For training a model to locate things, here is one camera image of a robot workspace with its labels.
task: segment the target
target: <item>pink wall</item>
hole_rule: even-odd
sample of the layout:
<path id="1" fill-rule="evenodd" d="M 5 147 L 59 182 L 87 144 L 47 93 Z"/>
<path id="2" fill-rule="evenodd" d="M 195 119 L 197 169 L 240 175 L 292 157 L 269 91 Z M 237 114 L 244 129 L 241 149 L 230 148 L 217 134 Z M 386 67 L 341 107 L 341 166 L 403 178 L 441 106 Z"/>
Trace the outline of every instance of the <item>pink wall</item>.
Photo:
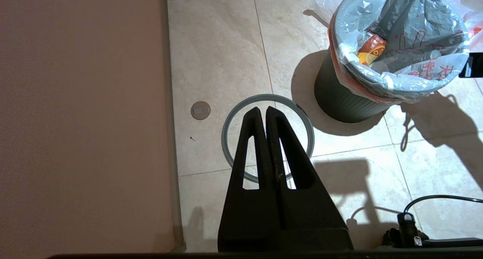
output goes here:
<path id="1" fill-rule="evenodd" d="M 0 0 L 0 258 L 174 248 L 162 11 Z"/>

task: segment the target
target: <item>orange can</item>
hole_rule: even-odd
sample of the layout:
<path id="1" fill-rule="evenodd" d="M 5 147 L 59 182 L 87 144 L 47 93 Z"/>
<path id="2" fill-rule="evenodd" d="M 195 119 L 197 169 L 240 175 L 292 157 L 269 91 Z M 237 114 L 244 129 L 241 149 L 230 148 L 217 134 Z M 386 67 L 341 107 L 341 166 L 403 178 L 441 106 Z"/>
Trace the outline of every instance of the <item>orange can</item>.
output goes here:
<path id="1" fill-rule="evenodd" d="M 368 66 L 374 62 L 381 54 L 383 54 L 386 48 L 386 40 L 374 32 L 368 31 L 364 36 L 364 44 L 359 49 L 357 57 L 359 57 L 359 63 Z"/>

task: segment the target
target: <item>trash can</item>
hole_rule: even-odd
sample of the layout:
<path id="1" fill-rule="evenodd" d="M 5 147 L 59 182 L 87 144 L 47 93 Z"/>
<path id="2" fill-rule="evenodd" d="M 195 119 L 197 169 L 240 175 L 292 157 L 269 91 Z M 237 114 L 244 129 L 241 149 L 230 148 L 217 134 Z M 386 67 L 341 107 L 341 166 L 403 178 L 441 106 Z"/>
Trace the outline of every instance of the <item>trash can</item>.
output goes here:
<path id="1" fill-rule="evenodd" d="M 315 79 L 314 94 L 317 103 L 328 116 L 345 123 L 364 121 L 393 105 L 358 96 L 341 85 L 329 52 Z"/>
<path id="2" fill-rule="evenodd" d="M 343 0 L 328 36 L 315 97 L 350 123 L 420 101 L 457 77 L 469 56 L 466 26 L 443 0 Z"/>

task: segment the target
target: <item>electrical cord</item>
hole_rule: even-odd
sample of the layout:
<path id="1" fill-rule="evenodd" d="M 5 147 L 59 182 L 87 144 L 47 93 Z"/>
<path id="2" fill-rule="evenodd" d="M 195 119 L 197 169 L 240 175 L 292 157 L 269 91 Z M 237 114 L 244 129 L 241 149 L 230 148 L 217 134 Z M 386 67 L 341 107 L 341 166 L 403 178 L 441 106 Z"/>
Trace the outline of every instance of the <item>electrical cord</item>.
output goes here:
<path id="1" fill-rule="evenodd" d="M 479 202 L 480 204 L 483 204 L 483 199 L 473 199 L 472 197 L 461 197 L 461 196 L 454 196 L 454 195 L 430 195 L 430 196 L 424 196 L 424 197 L 419 197 L 412 202 L 410 202 L 406 208 L 404 208 L 404 214 L 407 214 L 409 211 L 409 208 L 411 208 L 414 204 L 421 202 L 426 199 L 460 199 L 460 200 L 466 200 L 467 202 Z"/>

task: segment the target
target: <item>beige tile floor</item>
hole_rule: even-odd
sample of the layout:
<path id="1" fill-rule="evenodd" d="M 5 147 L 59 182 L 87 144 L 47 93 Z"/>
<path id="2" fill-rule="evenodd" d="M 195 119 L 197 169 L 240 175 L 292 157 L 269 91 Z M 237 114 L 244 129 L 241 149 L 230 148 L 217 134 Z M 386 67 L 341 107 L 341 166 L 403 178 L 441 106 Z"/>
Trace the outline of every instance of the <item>beige tile floor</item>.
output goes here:
<path id="1" fill-rule="evenodd" d="M 217 250 L 231 173 L 221 130 L 233 106 L 255 94 L 293 99 L 311 118 L 316 140 L 312 163 L 357 249 L 377 247 L 385 230 L 396 226 L 391 211 L 402 211 L 411 199 L 440 193 L 483 197 L 483 80 L 454 80 L 420 103 L 393 106 L 362 123 L 337 122 L 321 111 L 313 95 L 328 48 L 326 27 L 304 14 L 313 1 L 169 0 L 176 152 L 188 251 Z M 481 0 L 462 1 L 483 10 Z M 190 115 L 199 100 L 212 109 L 202 121 Z M 269 105 L 287 115 L 305 145 L 307 135 L 297 115 L 283 105 L 257 104 L 262 111 Z M 242 118 L 235 117 L 228 133 L 232 153 Z M 250 144 L 248 171 L 256 171 L 253 150 Z M 244 187 L 257 185 L 246 182 Z M 431 238 L 483 237 L 478 220 L 483 205 L 440 199 L 421 202 L 412 211 L 418 228 Z"/>

